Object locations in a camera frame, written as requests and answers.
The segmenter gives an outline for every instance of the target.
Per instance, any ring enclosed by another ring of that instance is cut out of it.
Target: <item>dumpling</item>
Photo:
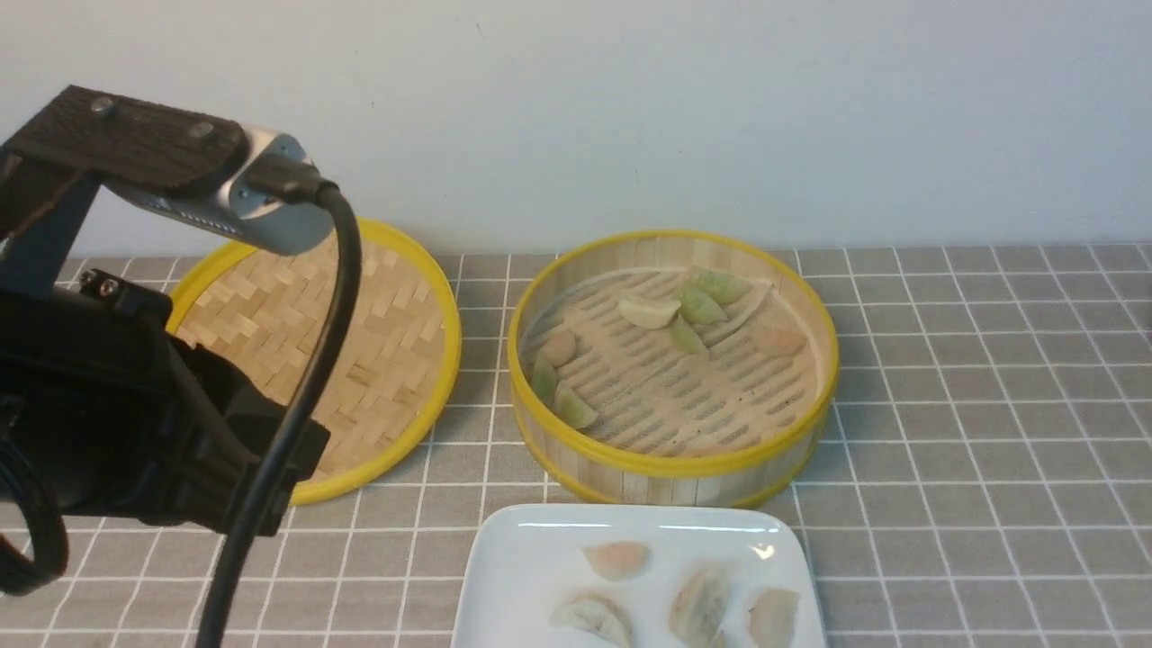
[[[556,608],[548,619],[554,626],[590,632],[620,648],[632,648],[632,624],[619,605],[600,594],[582,594]]]
[[[646,300],[636,295],[624,295],[616,303],[620,315],[634,326],[655,331],[664,329],[680,310],[677,300]]]
[[[544,342],[537,352],[538,359],[544,359],[553,367],[562,367],[576,355],[576,333],[564,329]]]
[[[702,570],[680,590],[668,628],[688,648],[708,648],[728,611],[732,583],[719,567]]]
[[[796,355],[808,344],[803,333],[791,329],[757,326],[749,332],[749,337],[757,351],[773,360]]]
[[[643,572],[650,555],[649,547],[643,542],[612,542],[585,547],[583,551],[592,571],[613,582]]]
[[[767,589],[752,605],[748,631],[757,648],[788,648],[796,631],[799,594],[790,589]]]

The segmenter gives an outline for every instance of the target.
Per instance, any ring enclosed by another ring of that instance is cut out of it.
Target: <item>bamboo steamer lid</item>
[[[403,233],[361,221],[363,277],[340,359],[312,417],[332,438],[293,504],[343,495],[402,460],[442,412],[460,369],[452,286]],[[335,279],[335,235],[293,257],[228,243],[173,293],[168,330],[235,363],[285,405],[319,337]]]

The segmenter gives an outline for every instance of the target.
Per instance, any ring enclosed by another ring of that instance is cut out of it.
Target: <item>slatted bamboo bottom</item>
[[[679,351],[667,330],[627,322],[624,293],[669,299],[687,268],[601,276],[561,295],[529,329],[523,362],[561,330],[576,334],[577,355],[556,372],[599,417],[582,430],[613,447],[650,457],[710,457],[775,440],[819,395],[817,356],[806,344],[787,357],[753,346],[753,325],[805,332],[772,280],[753,280],[725,307],[727,322],[696,326],[707,357]]]
[[[365,239],[363,250],[353,324],[313,413],[332,439],[310,482],[384,452],[427,404],[444,370],[446,314],[427,279],[392,249]],[[227,357],[283,405],[319,337],[335,264],[334,236],[295,257],[253,253],[196,299],[177,336]]]

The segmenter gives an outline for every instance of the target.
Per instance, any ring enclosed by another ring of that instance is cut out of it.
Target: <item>white plate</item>
[[[647,570],[607,582],[581,548],[645,542]],[[749,609],[760,590],[801,595],[791,648],[825,648],[816,588],[796,535],[775,518],[729,508],[529,504],[502,508],[480,527],[464,572],[452,648],[611,648],[591,634],[548,624],[576,594],[611,596],[630,616],[635,648],[683,648],[668,632],[680,588],[705,564],[726,564],[732,604],[723,619],[730,648],[751,648]]]

